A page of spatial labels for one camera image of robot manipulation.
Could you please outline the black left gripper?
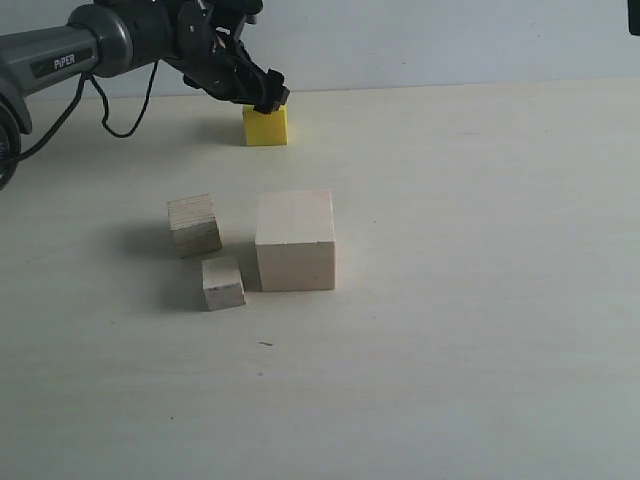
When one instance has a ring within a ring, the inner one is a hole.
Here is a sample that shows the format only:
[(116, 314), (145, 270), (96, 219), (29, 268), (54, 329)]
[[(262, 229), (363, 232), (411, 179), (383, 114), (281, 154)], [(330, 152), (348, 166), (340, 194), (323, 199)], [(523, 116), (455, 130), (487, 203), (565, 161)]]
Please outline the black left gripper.
[(255, 103), (272, 114), (284, 106), (290, 90), (284, 75), (264, 73), (250, 58), (241, 34), (263, 9), (261, 1), (184, 1), (174, 26), (174, 53), (169, 64), (188, 86), (217, 100)]

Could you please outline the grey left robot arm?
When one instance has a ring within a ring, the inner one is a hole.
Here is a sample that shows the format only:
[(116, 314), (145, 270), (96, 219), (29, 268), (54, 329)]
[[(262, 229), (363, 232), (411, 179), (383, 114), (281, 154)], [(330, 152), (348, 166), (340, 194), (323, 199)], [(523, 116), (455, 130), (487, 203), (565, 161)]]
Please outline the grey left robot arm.
[[(58, 132), (85, 84), (143, 66), (165, 62), (187, 86), (219, 101), (277, 111), (289, 96), (283, 74), (261, 69), (241, 40), (262, 9), (260, 1), (93, 1), (77, 7), (63, 26), (2, 36), (1, 183)], [(78, 84), (71, 103), (22, 150), (22, 136), (32, 131), (26, 97), (72, 77)]]

